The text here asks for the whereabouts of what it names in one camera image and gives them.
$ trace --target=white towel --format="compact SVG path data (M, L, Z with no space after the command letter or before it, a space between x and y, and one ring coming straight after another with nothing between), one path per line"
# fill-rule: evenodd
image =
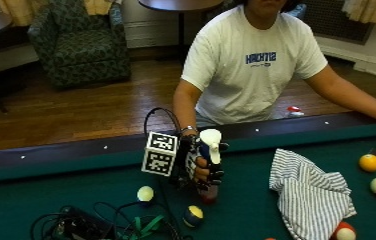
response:
M269 188L293 239L327 240L343 218L357 214L350 189L339 173L325 173L291 151L277 149Z

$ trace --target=hardwood floor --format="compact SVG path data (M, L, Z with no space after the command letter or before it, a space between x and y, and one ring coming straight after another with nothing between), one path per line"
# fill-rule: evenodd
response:
M61 92L49 87L37 62L0 72L0 81L27 85L1 99L9 112L0 112L0 149L142 133L149 110L172 109L181 74L177 60L154 60L164 52L130 50L129 81ZM376 76L354 71L349 62L329 60L338 74L376 97ZM347 111L323 100L301 80L290 81L274 115L283 116L290 105L298 106L306 116ZM157 112L149 118L148 130L169 129L170 119Z

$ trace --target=pool table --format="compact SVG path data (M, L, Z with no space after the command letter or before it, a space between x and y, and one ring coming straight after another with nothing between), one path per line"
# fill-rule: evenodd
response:
M306 157L325 172L342 174L357 211L346 222L355 228L357 239L376 240L376 196L369 190L376 172L358 168L359 156L376 147L376 120L347 112L216 129L229 149L221 153L225 176L212 205L202 204L189 186L177 189L166 177L141 172L142 134L1 150L0 239L29 239L33 220L65 205L93 214L96 202L116 207L133 202L145 185L165 209L134 205L126 208L129 218L173 216L181 235L193 239L291 239L277 208L278 195L269 190L270 165L281 148ZM181 220L189 205L204 212L197 228Z

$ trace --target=curtain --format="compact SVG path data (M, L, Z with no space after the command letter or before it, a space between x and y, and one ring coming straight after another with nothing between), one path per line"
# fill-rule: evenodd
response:
M108 14L113 1L121 4L122 0L84 0L88 14ZM0 10L12 16L15 26L28 26L39 8L47 3L48 0L0 0Z
M0 10L12 16L13 26L28 26L35 13L45 4L47 0L0 0Z
M376 0L345 0L342 11L353 21L376 23Z

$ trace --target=patterned armchair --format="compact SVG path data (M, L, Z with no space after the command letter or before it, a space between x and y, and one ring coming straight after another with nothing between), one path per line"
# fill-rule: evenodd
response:
M108 15L88 15L84 0L49 0L28 37L51 84L57 89L125 79L130 75L120 5Z
M208 23L218 14L225 12L226 10L234 8L237 6L237 3L234 0L224 0L222 4L218 8L208 11L204 16L204 24ZM299 3L297 4L295 8L287 12L291 16L297 17L298 19L303 19L306 12L306 4Z

